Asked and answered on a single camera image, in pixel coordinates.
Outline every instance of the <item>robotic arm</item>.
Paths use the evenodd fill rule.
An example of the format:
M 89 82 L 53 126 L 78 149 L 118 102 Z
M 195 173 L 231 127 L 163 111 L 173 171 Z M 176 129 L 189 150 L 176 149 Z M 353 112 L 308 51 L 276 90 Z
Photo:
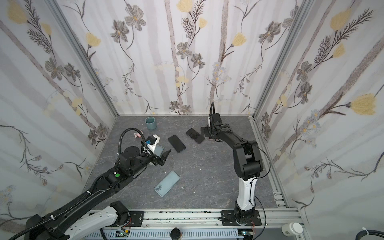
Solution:
M 131 130 L 137 131 L 141 135 L 141 149 L 131 146 L 121 152 L 122 138 L 125 133 Z M 84 221 L 78 220 L 97 204 L 118 193 L 132 182 L 137 177 L 134 176 L 146 168 L 147 164 L 164 165 L 171 150 L 164 152 L 161 156 L 153 154 L 159 140 L 157 135 L 149 136 L 145 140 L 140 130 L 136 128 L 126 129 L 120 136 L 119 157 L 112 168 L 97 177 L 86 192 L 63 207 L 43 217 L 36 214 L 28 219 L 26 229 L 10 240 L 24 234 L 25 240 L 79 239 L 101 227 L 113 223 L 117 225 L 126 223 L 130 219 L 129 212 L 119 201 L 113 202 L 109 207 L 94 214 L 94 216 L 85 218 Z
M 256 141 L 248 141 L 240 137 L 232 131 L 229 124 L 223 123 L 220 114 L 215 113 L 214 103 L 210 107 L 208 125 L 201 127 L 200 130 L 204 137 L 218 142 L 224 141 L 233 149 L 233 166 L 240 181 L 235 216 L 239 225 L 245 225 L 255 214 L 253 200 L 255 185 L 264 168 L 258 144 Z

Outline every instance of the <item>black smartphone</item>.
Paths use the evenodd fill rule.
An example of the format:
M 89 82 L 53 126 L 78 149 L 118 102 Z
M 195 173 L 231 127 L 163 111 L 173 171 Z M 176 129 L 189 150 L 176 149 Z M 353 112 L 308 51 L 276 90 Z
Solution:
M 168 138 L 168 141 L 176 150 L 176 152 L 181 152 L 185 149 L 185 145 L 180 141 L 180 139 L 176 135 L 173 135 L 172 137 Z
M 190 136 L 195 142 L 200 144 L 202 141 L 205 140 L 205 137 L 202 136 L 200 133 L 198 133 L 195 129 L 191 128 L 188 131 L 186 131 L 186 134 Z

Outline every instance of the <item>light blue phone case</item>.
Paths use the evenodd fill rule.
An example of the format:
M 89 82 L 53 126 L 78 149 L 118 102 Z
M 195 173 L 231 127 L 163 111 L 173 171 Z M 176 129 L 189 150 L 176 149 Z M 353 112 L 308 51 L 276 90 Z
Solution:
M 177 175 L 174 171 L 168 173 L 168 175 L 163 178 L 159 182 L 159 184 L 155 187 L 155 191 L 162 197 L 167 194 L 167 192 L 176 184 L 176 182 L 180 179 L 179 175 Z

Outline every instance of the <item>gray floor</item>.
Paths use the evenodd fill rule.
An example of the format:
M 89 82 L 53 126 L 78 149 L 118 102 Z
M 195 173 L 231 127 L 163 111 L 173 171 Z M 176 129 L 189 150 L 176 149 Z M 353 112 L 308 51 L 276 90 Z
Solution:
M 147 170 L 131 184 L 114 196 L 106 199 L 95 209 L 103 209 L 111 202 L 121 201 L 129 209 L 205 209 L 233 208 L 238 196 L 239 178 L 233 168 L 233 151 L 224 142 L 206 139 L 197 144 L 185 132 L 207 125 L 207 117 L 168 116 L 156 117 L 157 128 L 149 131 L 144 123 L 146 117 L 118 117 L 113 126 L 106 145 L 87 182 L 113 167 L 118 152 L 120 134 L 129 127 L 144 132 L 144 136 L 156 134 L 160 137 L 159 145 L 164 150 L 172 149 L 164 166 L 148 165 Z M 222 117 L 223 123 L 229 123 L 232 130 L 248 140 L 254 140 L 254 134 L 247 117 Z M 134 132 L 125 134 L 122 150 L 129 146 L 140 146 L 140 139 L 135 139 Z M 177 153 L 168 142 L 168 138 L 176 134 L 186 146 Z M 170 172 L 174 171 L 180 180 L 164 196 L 161 197 L 154 187 Z M 271 184 L 267 177 L 257 181 L 255 195 L 264 208 L 276 208 Z

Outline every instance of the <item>white bottle lid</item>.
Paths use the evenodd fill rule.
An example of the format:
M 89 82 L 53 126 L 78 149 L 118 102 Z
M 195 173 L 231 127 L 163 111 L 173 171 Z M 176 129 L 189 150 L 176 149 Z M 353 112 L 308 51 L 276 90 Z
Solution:
M 303 232 L 303 227 L 299 223 L 295 222 L 292 224 L 292 230 L 297 234 L 300 234 Z

